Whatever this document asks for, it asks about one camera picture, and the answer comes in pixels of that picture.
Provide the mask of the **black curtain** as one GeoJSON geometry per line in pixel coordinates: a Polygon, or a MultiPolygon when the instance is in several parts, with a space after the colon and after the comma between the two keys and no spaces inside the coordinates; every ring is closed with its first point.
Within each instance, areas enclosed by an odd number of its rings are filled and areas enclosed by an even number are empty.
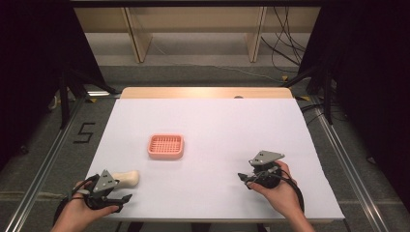
{"type": "Polygon", "coordinates": [[[367,187],[393,194],[394,223],[410,226],[410,0],[328,0],[312,29],[304,70],[328,68],[332,96],[365,149],[367,187]]]}
{"type": "Polygon", "coordinates": [[[70,0],[0,0],[0,170],[29,139],[64,72],[104,83],[70,0]]]}

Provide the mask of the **black metal stand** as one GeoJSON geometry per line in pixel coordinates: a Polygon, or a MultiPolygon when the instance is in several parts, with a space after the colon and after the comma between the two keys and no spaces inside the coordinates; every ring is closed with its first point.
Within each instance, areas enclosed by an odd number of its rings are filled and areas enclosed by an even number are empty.
{"type": "Polygon", "coordinates": [[[307,85],[307,93],[309,95],[317,95],[323,91],[324,98],[324,116],[328,123],[333,123],[331,115],[331,101],[332,101],[332,74],[328,68],[322,66],[313,66],[311,68],[298,73],[291,80],[282,84],[282,87],[289,88],[303,79],[309,77],[310,81],[307,85]]]}
{"type": "Polygon", "coordinates": [[[108,86],[104,81],[97,80],[84,72],[72,68],[70,65],[65,65],[59,76],[59,93],[62,113],[61,129],[64,129],[71,119],[69,92],[72,92],[77,99],[84,99],[88,96],[88,92],[84,87],[85,84],[96,86],[106,91],[109,95],[120,94],[120,91],[108,86]]]}

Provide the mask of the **white table sheet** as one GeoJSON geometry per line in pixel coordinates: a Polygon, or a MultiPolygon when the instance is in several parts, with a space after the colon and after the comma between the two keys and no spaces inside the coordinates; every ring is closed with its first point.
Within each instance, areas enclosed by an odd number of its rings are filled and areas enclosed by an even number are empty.
{"type": "Polygon", "coordinates": [[[341,219],[299,106],[293,99],[119,100],[91,174],[137,170],[132,194],[116,218],[143,221],[274,221],[280,217],[239,173],[261,151],[284,154],[309,219],[341,219]],[[153,134],[181,134],[180,159],[151,159],[153,134]]]}

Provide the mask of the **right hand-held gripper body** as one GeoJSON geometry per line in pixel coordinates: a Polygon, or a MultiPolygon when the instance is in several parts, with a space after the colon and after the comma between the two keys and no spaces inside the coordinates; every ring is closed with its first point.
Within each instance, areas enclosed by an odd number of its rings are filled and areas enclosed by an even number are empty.
{"type": "Polygon", "coordinates": [[[264,188],[274,189],[280,182],[281,167],[278,160],[282,159],[284,154],[260,151],[249,161],[253,167],[253,175],[249,178],[251,182],[257,183],[264,188]]]}

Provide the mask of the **pink slatted soap dish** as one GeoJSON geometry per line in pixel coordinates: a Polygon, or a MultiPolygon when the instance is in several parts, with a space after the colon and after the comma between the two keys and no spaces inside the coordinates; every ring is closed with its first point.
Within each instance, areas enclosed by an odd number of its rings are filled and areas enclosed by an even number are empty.
{"type": "Polygon", "coordinates": [[[153,134],[147,152],[151,159],[178,160],[184,154],[184,137],[181,134],[153,134]]]}

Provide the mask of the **light wooden shelf unit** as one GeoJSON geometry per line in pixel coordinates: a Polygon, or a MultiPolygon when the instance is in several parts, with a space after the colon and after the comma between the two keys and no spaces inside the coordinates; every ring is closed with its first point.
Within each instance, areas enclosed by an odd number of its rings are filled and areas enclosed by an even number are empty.
{"type": "Polygon", "coordinates": [[[79,8],[74,12],[86,33],[126,33],[134,60],[145,61],[155,33],[241,33],[249,60],[257,61],[261,36],[278,33],[284,23],[290,33],[310,33],[318,7],[114,7],[79,8]]]}

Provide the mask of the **person's left hand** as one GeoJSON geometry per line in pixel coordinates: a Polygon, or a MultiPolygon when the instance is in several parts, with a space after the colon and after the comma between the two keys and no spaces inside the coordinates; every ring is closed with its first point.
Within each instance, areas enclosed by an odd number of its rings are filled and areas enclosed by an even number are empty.
{"type": "Polygon", "coordinates": [[[94,221],[113,214],[113,211],[116,210],[115,206],[92,210],[85,204],[82,197],[81,193],[76,192],[73,195],[73,199],[64,207],[53,226],[65,224],[71,226],[73,232],[83,232],[94,221]]]}

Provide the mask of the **person's right hand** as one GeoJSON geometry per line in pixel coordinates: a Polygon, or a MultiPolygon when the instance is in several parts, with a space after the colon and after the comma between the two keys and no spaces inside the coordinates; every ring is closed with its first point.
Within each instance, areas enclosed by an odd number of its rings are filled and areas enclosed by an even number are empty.
{"type": "Polygon", "coordinates": [[[282,161],[278,161],[278,164],[282,170],[283,180],[275,188],[264,188],[257,184],[254,190],[262,194],[272,207],[285,217],[293,210],[302,209],[297,193],[292,188],[292,185],[297,183],[291,178],[288,165],[282,161]]]}

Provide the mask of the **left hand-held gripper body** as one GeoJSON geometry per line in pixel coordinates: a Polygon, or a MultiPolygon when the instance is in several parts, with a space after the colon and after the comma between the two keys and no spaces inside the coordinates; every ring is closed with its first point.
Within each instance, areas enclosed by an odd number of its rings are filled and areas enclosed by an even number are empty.
{"type": "Polygon", "coordinates": [[[84,188],[85,203],[92,210],[100,210],[116,204],[125,204],[118,199],[110,199],[108,195],[116,188],[118,182],[113,179],[112,175],[104,170],[101,175],[96,174],[91,178],[89,184],[84,188]]]}

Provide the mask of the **light wooden table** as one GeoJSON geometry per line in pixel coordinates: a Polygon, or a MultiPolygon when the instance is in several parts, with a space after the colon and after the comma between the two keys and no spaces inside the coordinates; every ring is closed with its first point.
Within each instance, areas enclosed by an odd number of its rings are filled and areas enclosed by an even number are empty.
{"type": "Polygon", "coordinates": [[[121,99],[292,99],[282,87],[127,87],[121,99]]]}

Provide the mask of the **aluminium floor rail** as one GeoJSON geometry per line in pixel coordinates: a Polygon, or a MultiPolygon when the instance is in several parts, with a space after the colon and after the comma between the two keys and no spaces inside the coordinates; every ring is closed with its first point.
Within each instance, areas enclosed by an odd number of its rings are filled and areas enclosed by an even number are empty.
{"type": "Polygon", "coordinates": [[[320,125],[330,141],[339,163],[353,189],[362,209],[367,217],[367,220],[374,232],[390,232],[387,223],[382,217],[382,214],[373,201],[369,191],[367,190],[359,172],[355,168],[352,160],[348,156],[335,128],[328,123],[325,118],[325,110],[316,109],[316,114],[319,118],[320,125]]]}
{"type": "Polygon", "coordinates": [[[60,125],[60,110],[47,114],[24,154],[0,173],[0,232],[48,232],[62,198],[82,180],[90,163],[93,132],[85,99],[71,101],[71,118],[60,125]]]}

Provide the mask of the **black overhead frame bar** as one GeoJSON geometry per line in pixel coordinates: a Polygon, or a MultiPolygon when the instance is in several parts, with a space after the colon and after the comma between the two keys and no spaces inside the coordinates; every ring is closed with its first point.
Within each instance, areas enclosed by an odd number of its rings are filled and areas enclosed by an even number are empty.
{"type": "Polygon", "coordinates": [[[70,0],[78,8],[114,7],[320,7],[328,0],[70,0]]]}

